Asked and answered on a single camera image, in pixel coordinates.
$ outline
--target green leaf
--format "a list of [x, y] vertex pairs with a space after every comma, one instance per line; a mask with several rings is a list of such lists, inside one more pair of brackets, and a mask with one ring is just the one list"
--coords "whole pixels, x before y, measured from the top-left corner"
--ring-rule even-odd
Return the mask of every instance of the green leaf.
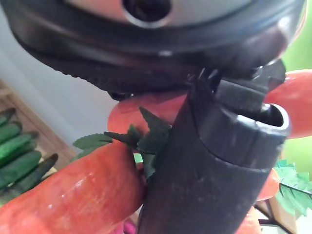
[[71, 161], [74, 162], [82, 157], [85, 157], [87, 155], [89, 155], [90, 153], [92, 153], [94, 150], [96, 150], [98, 147], [91, 147], [89, 149], [85, 149], [83, 152], [81, 152], [80, 154], [78, 154], [76, 157], [72, 158]]
[[133, 142], [135, 142], [136, 144], [142, 138], [142, 134], [136, 129], [136, 127], [133, 124], [130, 125], [127, 134], [133, 140]]
[[171, 125], [166, 123], [165, 121], [163, 121], [162, 119], [158, 118], [157, 116], [155, 116], [153, 113], [151, 113], [150, 111], [148, 111], [147, 109], [140, 107], [139, 108], [141, 111], [141, 114], [143, 116], [143, 118], [145, 119], [145, 121], [148, 124], [149, 129], [167, 129], [170, 130], [171, 129]]
[[286, 166], [287, 166], [287, 160], [283, 159], [283, 160], [278, 161], [275, 167], [286, 167]]
[[110, 132], [105, 132], [104, 134], [111, 137], [112, 139], [119, 140], [120, 142], [127, 144], [132, 149], [137, 148], [137, 143], [142, 138], [141, 133], [132, 124], [130, 125], [128, 132], [126, 134], [110, 133]]
[[140, 107], [150, 131], [137, 143], [137, 149], [145, 154], [156, 155], [167, 143], [171, 125]]
[[289, 201], [288, 197], [283, 195], [284, 189], [281, 187], [280, 191], [275, 196], [278, 203], [284, 208], [285, 211], [290, 213], [291, 215], [295, 215], [294, 205]]
[[306, 216], [307, 209], [312, 208], [312, 188], [309, 173], [297, 173], [294, 164], [287, 164], [286, 160], [279, 161], [275, 170], [280, 178], [280, 191], [276, 199], [290, 214], [295, 210]]
[[306, 183], [309, 183], [309, 180], [310, 180], [310, 173], [309, 172], [300, 172], [300, 173], [297, 173], [297, 176], [305, 181]]
[[146, 180], [149, 180], [149, 178], [155, 173], [155, 168], [153, 167], [153, 162], [155, 159], [155, 155], [148, 155], [148, 154], [141, 154], [143, 158], [144, 163], [144, 172], [146, 176]]
[[79, 149], [86, 150], [95, 147], [99, 148], [112, 142], [113, 140], [105, 134], [92, 134], [76, 140], [73, 145]]

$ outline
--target metal frame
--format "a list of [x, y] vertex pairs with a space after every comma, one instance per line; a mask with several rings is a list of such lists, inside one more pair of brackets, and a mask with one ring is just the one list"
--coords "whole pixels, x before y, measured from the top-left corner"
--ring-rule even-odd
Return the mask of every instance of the metal frame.
[[268, 200], [265, 201], [269, 213], [267, 213], [266, 211], [264, 211], [263, 209], [261, 209], [258, 205], [254, 205], [254, 207], [259, 210], [265, 217], [267, 217], [268, 219], [259, 219], [259, 223], [261, 226], [266, 226], [266, 227], [279, 227], [281, 228], [284, 232], [286, 232], [287, 234], [293, 234], [293, 232], [291, 232], [288, 228], [286, 228], [285, 226], [283, 226], [280, 222], [278, 222], [275, 218], [274, 218], [274, 214], [272, 211], [272, 207], [270, 205], [270, 202]]

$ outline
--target carrot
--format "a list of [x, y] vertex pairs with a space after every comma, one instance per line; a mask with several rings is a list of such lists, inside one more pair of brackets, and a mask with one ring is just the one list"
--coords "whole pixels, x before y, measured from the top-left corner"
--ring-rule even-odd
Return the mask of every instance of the carrot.
[[114, 142], [0, 209], [1, 234], [108, 234], [142, 204], [132, 152]]

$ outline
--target pink object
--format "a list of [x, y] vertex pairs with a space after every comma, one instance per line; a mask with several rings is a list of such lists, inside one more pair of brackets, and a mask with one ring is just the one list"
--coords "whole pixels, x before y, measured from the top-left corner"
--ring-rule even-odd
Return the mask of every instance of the pink object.
[[135, 234], [136, 226], [131, 220], [125, 221], [123, 224], [119, 225], [111, 234]]

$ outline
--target green background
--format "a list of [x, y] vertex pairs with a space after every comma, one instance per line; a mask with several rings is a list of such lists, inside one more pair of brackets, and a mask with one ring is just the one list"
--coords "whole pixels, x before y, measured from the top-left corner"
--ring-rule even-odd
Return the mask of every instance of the green background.
[[[312, 69], [312, 0], [308, 0], [307, 4], [306, 24], [282, 58], [287, 71]], [[287, 140], [284, 153], [289, 162], [296, 163], [299, 172], [310, 172], [312, 180], [312, 136]]]

